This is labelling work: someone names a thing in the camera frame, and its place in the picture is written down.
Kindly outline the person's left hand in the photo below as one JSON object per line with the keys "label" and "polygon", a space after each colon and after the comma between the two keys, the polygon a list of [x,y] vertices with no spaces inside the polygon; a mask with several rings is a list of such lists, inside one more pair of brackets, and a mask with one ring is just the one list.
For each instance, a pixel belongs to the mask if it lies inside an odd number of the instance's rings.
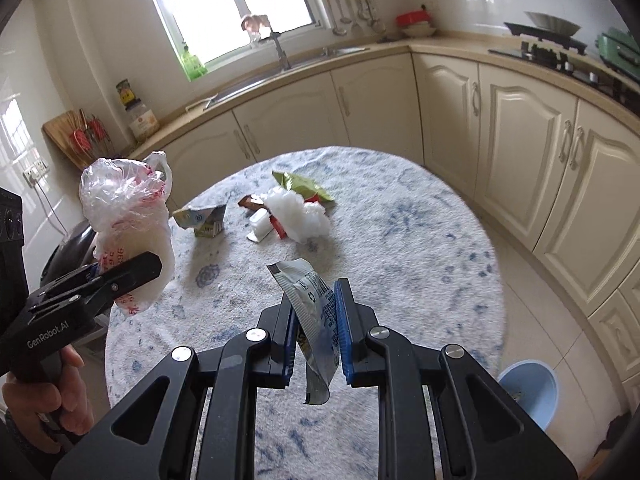
{"label": "person's left hand", "polygon": [[94,416],[84,380],[79,374],[85,365],[73,346],[61,350],[62,374],[57,385],[25,384],[9,374],[2,386],[2,396],[17,429],[39,451],[55,454],[61,445],[42,429],[40,414],[63,411],[61,425],[82,436],[94,425]]}

